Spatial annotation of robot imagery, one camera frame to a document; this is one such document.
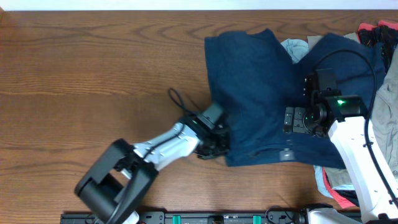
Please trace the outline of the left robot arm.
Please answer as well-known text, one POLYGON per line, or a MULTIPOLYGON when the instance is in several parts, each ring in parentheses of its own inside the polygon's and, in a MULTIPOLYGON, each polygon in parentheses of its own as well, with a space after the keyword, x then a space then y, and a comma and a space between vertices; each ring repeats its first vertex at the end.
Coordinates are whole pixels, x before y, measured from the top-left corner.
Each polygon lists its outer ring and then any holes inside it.
POLYGON ((154 139, 113 142, 77 183, 75 195, 103 223, 137 223, 136 208, 159 172, 187 157, 206 140, 217 140, 223 112, 184 116, 154 139))

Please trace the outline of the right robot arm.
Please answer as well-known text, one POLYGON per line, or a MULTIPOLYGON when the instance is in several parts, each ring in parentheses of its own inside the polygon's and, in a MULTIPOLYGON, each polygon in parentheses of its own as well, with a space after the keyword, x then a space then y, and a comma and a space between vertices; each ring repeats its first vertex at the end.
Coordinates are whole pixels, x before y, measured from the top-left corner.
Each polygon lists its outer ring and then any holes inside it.
POLYGON ((361 223, 397 223, 397 182, 376 142, 369 115, 359 96, 328 96, 308 108, 286 108, 284 132, 328 138, 353 183, 361 223))

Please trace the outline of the navy blue shorts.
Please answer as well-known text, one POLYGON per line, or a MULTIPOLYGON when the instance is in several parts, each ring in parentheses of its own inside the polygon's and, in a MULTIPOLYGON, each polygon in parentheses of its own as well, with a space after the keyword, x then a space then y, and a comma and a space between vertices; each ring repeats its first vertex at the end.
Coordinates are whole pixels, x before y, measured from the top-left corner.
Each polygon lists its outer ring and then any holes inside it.
POLYGON ((211 98, 228 114, 228 166, 294 162, 344 168, 327 138, 283 132, 285 109, 304 107, 304 78, 315 68, 334 71, 344 95, 359 95, 366 104, 386 75, 382 45, 367 47, 340 35, 324 36, 298 63, 271 30, 257 34, 225 32, 205 39, 205 58, 211 98))

